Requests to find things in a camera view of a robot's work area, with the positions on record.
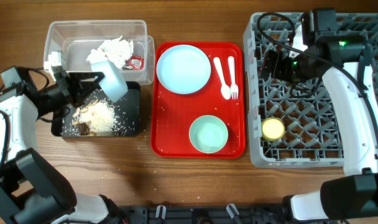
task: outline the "yellow round object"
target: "yellow round object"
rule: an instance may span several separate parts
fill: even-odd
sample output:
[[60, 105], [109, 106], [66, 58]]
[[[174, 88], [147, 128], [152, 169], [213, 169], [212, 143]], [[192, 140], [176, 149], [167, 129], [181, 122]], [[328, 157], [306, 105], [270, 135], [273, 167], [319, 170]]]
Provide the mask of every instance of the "yellow round object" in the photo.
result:
[[268, 141], [276, 141], [284, 135], [285, 128], [281, 120], [277, 118], [267, 118], [261, 124], [262, 137]]

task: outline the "green light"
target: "green light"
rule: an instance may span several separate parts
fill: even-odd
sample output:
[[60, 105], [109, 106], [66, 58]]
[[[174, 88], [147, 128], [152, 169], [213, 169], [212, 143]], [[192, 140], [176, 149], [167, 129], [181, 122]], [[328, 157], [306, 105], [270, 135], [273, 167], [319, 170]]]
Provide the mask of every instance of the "green light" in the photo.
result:
[[338, 41], [338, 44], [342, 47], [344, 47], [346, 45], [346, 41]]

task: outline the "wooden surface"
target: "wooden surface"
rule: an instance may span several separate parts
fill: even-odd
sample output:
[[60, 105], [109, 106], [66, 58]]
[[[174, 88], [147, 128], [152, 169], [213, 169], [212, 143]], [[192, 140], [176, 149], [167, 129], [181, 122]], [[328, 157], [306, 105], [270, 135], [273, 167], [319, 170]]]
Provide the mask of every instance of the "wooden surface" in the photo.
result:
[[[168, 40], [230, 41], [242, 47], [254, 12], [315, 7], [378, 12], [378, 1], [364, 0], [17, 2], [0, 1], [0, 71], [11, 65], [41, 67], [53, 21], [143, 19], [156, 47]], [[49, 124], [37, 122], [39, 152], [77, 192], [103, 194], [118, 205], [249, 205], [280, 202], [283, 196], [318, 190], [324, 181], [343, 176], [340, 168], [257, 169], [250, 162], [248, 144], [235, 160], [162, 159], [149, 147], [152, 85], [141, 90], [143, 131], [135, 138], [64, 140], [52, 136]], [[378, 218], [352, 223], [378, 223]]]

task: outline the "light blue plate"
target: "light blue plate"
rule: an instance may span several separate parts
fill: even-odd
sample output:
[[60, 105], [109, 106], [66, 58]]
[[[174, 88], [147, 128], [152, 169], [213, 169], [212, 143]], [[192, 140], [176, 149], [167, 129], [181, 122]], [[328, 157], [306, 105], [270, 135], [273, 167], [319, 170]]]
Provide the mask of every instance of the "light blue plate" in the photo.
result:
[[207, 55], [197, 47], [177, 45], [160, 56], [156, 74], [166, 89], [189, 94], [206, 85], [211, 75], [211, 64]]
[[228, 129], [225, 123], [212, 115], [197, 118], [190, 126], [189, 139], [200, 152], [215, 153], [228, 141]]

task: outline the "crumpled white paper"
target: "crumpled white paper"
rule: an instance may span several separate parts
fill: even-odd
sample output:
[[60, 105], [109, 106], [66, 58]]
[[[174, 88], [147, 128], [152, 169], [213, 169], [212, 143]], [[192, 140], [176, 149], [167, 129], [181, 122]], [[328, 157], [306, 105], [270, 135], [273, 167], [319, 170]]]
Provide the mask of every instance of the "crumpled white paper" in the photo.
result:
[[122, 36], [113, 40], [105, 40], [98, 49], [91, 50], [86, 60], [91, 64], [110, 60], [121, 70], [134, 52], [134, 44], [132, 41], [120, 41], [121, 38]]

